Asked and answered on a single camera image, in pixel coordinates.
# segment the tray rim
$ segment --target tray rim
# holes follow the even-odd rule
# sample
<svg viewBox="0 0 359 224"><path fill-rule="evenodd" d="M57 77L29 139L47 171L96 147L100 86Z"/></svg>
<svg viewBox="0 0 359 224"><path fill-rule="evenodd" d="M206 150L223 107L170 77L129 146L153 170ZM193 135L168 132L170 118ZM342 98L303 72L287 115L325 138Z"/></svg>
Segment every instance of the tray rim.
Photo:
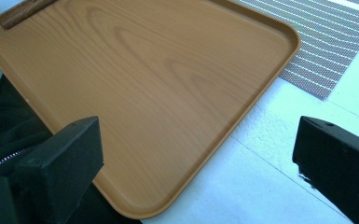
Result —
<svg viewBox="0 0 359 224"><path fill-rule="evenodd" d="M134 214L134 213L131 213L131 212L127 211L127 210L124 210L124 209L120 208L117 205L117 203L112 202L112 200L110 199L110 197L106 193L106 190L104 190L104 188L102 188L98 184L98 181L95 181L95 179L94 179L94 181L93 181L94 185L101 192L101 194L105 197L105 199L113 206L113 208L115 210L117 210L121 215L123 215L125 217L130 217L130 218L135 218L135 219L143 219L143 218L155 217L158 214L165 211L169 206L171 206L173 204L173 202L179 197L179 195L185 190L185 188L188 186L188 184L199 173L199 171L202 169L202 167L208 162L208 160L215 154L215 152L227 140L227 138L231 135L233 130L238 126L238 124L243 120L243 118L248 114L248 112L254 107L255 103L264 94L264 92L267 90L267 88L281 74L281 72L284 70L284 68L290 63L290 61L294 58L294 56L297 54L297 52L299 51L299 49L301 47L301 37L298 34L297 30L291 24L289 24L289 23L287 23L285 21L280 21L278 19L275 19L275 18L271 17L268 14L265 14L263 12L260 12L260 11L257 11L255 9L252 9L250 7L246 7L244 5L241 5L238 2L236 2L235 0L200 0L200 1L208 1L208 2L212 2L212 3L222 2L222 1L230 2L231 4L236 5L236 7L242 7L242 8L244 8L244 9L246 9L246 10L248 10L248 11L254 13L254 14L261 15L262 17L264 17L265 19L267 19L269 21L273 21L276 24L280 24L281 25L280 29L277 29L276 27L273 27L273 29L274 30L279 30L281 32L283 32L283 30L286 30L287 32L291 32L290 35L292 35L294 37L294 39L296 40L296 44L293 44L293 46L295 46L295 47L293 48L293 51L290 54L287 55L287 58L281 64L281 67L277 70L277 72L273 76L271 76L269 81L264 86L262 86L263 88L261 88L261 90L253 97L253 99L251 100L249 105L241 112L238 119L235 122L233 122L232 126L230 126L230 128L227 130L227 132L224 134L224 136L214 145L214 148L211 150L211 152L208 153L207 156L203 157L203 160L201 160L200 165L197 166L196 169L194 169L194 172L192 172L192 174L189 176L189 178L186 181L182 182L182 186L178 189L178 191L176 191L174 193L174 195L171 197L171 199L167 203L165 203L163 206L161 206L160 209L155 210L153 212L143 213L143 214ZM0 14L0 21L6 16L6 14L10 13L16 7L19 7L22 2L18 3L16 6L14 6L14 7L10 8L10 9L6 10L5 12L1 13ZM2 70L5 69L6 71L11 70L10 66L4 60L0 60L0 69L2 69ZM24 93L21 91L21 87L20 87L21 84L16 82L11 77L7 77L7 79L13 84L13 86L19 91L19 93L22 96L24 96Z"/></svg>

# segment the wood grain pattern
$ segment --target wood grain pattern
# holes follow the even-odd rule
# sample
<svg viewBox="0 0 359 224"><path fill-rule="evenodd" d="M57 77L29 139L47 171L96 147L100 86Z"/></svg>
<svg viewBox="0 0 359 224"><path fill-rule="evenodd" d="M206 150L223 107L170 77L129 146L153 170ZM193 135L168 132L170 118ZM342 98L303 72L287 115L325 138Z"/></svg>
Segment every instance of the wood grain pattern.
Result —
<svg viewBox="0 0 359 224"><path fill-rule="evenodd" d="M60 0L0 27L0 68L53 132L100 117L95 184L121 214L146 218L173 202L298 47L291 27L224 0Z"/></svg>

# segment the black fabric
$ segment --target black fabric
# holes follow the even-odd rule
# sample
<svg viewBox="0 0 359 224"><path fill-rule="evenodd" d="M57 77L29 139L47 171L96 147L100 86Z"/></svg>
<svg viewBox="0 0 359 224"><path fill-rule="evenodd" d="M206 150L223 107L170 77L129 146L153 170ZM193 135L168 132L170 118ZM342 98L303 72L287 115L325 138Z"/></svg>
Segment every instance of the black fabric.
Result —
<svg viewBox="0 0 359 224"><path fill-rule="evenodd" d="M51 137L50 131L21 98L5 76L0 79L0 160L21 149L37 145ZM10 160L12 164L20 159ZM9 175L6 165L0 175Z"/></svg>

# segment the white table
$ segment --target white table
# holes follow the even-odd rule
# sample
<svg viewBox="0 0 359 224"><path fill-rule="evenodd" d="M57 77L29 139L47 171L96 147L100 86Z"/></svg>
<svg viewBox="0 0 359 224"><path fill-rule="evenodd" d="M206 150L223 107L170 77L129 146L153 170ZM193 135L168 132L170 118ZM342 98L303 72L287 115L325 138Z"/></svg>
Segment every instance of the white table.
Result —
<svg viewBox="0 0 359 224"><path fill-rule="evenodd" d="M0 13L19 2L0 0ZM291 162L302 115L359 136L359 53L325 101L280 78L274 81L175 203L142 222L351 223Z"/></svg>

